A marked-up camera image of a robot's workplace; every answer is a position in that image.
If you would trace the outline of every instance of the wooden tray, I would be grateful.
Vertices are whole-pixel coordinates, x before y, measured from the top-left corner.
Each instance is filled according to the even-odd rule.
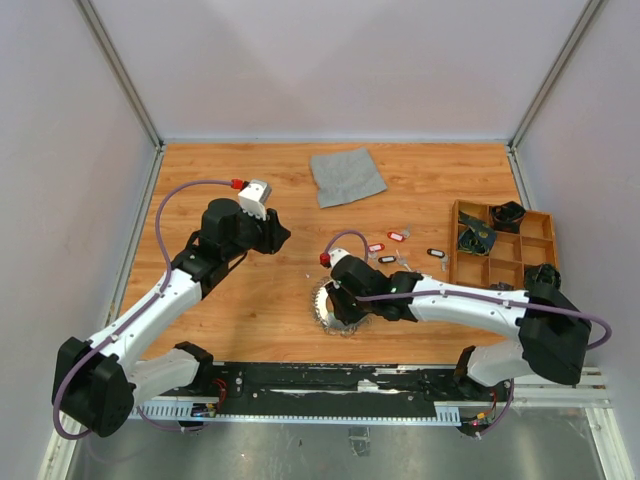
[[[498,238],[486,256],[458,251],[458,237],[467,228],[458,223],[462,211],[491,225],[490,205],[456,200],[451,212],[451,254],[449,282],[467,287],[489,288],[505,282],[516,290],[524,288],[524,269],[550,263],[558,268],[553,218],[548,213],[528,211],[520,233],[496,232]]]

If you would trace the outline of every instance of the black key tag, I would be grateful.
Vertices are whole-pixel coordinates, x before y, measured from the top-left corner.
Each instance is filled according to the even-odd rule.
[[[430,248],[429,250],[427,250],[427,254],[437,258],[444,258],[447,255],[442,250],[436,250],[435,248]]]

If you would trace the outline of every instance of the circular saw blade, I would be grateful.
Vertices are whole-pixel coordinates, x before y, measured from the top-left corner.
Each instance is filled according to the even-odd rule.
[[[325,288],[333,280],[331,277],[324,277],[320,280],[311,291],[311,314],[313,319],[323,330],[330,335],[353,335],[361,325],[371,321],[371,315],[365,314],[358,322],[351,325],[345,325],[338,320],[333,312],[329,310],[327,302],[329,301],[329,293]]]

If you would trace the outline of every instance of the key tag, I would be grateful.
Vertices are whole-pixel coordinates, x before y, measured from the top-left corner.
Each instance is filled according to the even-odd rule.
[[[427,254],[431,255],[432,257],[441,258],[441,259],[447,256],[447,254],[444,253],[442,250],[436,250],[435,248],[430,248],[429,250],[427,250]]]
[[[370,253],[381,252],[382,250],[384,250],[384,243],[373,243],[369,245]]]
[[[391,240],[395,240],[396,242],[404,242],[406,240],[404,235],[396,232],[387,233],[387,237],[389,237]]]

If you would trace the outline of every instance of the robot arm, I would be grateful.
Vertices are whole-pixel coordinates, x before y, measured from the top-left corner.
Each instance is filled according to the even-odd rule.
[[[52,398],[85,356],[93,355],[71,379],[60,409],[98,435],[115,432],[131,410],[174,387],[199,393],[213,380],[213,356],[183,342],[167,354],[148,361],[140,356],[182,313],[203,300],[241,262],[249,250],[274,254],[291,233],[280,225],[277,212],[266,209],[271,188],[264,182],[245,183],[240,204],[219,198],[209,203],[201,229],[193,232],[184,250],[171,263],[171,277],[160,292],[164,276],[116,322],[82,342],[67,340],[58,351]],[[119,335],[120,327],[156,300]],[[93,346],[111,342],[99,352]]]
[[[454,376],[463,390],[476,384],[490,387],[531,373],[564,385],[580,380],[591,326],[573,317],[536,311],[535,304],[577,311],[550,285],[505,292],[450,285],[415,272],[400,271],[387,277],[343,249],[332,250],[330,265],[325,266],[331,267],[333,279],[326,286],[333,315],[345,325],[374,313],[390,321],[444,320],[506,337],[497,345],[463,351]],[[412,295],[425,291],[436,293]],[[454,295],[458,292],[497,302]]]

